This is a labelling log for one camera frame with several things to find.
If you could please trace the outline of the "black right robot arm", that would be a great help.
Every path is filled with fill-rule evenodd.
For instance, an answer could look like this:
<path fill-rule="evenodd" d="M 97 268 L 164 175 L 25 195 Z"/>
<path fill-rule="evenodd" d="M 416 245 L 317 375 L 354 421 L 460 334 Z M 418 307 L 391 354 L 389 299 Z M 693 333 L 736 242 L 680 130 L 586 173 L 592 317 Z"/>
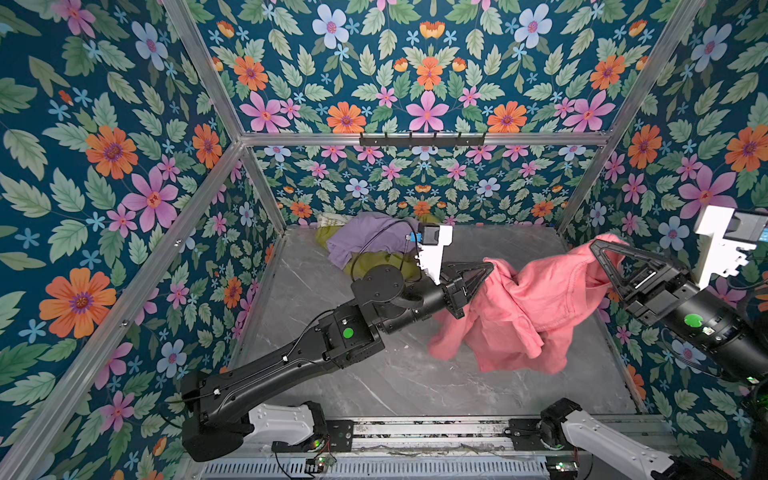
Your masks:
<path fill-rule="evenodd" d="M 729 379 L 751 385 L 745 410 L 752 419 L 753 453 L 747 478 L 767 476 L 767 325 L 748 323 L 736 309 L 694 283 L 680 263 L 641 249 L 596 239 L 595 256 L 623 309 L 646 324 L 663 323 L 712 360 Z M 604 425 L 562 398 L 541 414 L 542 444 L 585 450 L 631 479 L 724 479 L 702 460 L 653 450 Z"/>

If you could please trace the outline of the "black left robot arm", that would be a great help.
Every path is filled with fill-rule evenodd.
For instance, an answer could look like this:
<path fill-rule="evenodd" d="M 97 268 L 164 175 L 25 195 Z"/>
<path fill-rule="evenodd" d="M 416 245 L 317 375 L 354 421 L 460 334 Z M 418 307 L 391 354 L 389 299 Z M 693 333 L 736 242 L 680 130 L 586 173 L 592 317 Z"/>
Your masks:
<path fill-rule="evenodd" d="M 202 463 L 247 442 L 304 452 L 326 446 L 329 428 L 318 403 L 276 406 L 270 399 L 378 354 L 385 334 L 437 313 L 462 318 L 493 270 L 490 262 L 446 263 L 436 280 L 408 282 L 392 265 L 372 268 L 352 282 L 352 300 L 321 312 L 294 341 L 231 371 L 183 381 L 190 414 L 181 427 L 184 450 Z"/>

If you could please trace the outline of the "pink cloth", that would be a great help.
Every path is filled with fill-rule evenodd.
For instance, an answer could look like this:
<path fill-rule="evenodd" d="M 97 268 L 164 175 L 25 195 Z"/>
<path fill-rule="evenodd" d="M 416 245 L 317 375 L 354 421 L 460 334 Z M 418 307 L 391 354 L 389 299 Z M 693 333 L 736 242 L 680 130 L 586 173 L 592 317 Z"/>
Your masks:
<path fill-rule="evenodd" d="M 517 271 L 500 259 L 464 317 L 434 315 L 440 329 L 428 344 L 438 360 L 466 345 L 482 372 L 533 370 L 554 375 L 567 365 L 574 329 L 598 308 L 611 282 L 592 242 L 539 259 Z"/>

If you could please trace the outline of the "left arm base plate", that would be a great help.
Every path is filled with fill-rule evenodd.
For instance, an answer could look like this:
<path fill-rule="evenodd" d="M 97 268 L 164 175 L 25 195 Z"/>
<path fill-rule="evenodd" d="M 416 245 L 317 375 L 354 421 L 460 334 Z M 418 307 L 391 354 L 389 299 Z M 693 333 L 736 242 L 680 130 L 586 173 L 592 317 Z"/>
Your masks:
<path fill-rule="evenodd" d="M 312 434 L 305 440 L 289 445 L 275 441 L 271 451 L 277 453 L 319 453 L 321 451 L 350 452 L 354 435 L 351 420 L 331 420 L 314 425 Z"/>

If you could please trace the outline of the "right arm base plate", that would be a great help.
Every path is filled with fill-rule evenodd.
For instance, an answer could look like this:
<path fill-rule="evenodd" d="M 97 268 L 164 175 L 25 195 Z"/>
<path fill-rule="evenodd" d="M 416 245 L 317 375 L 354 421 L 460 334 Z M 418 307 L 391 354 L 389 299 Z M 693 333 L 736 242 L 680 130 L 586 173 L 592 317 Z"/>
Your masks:
<path fill-rule="evenodd" d="M 566 440 L 562 423 L 552 419 L 510 419 L 503 430 L 517 451 L 583 451 Z"/>

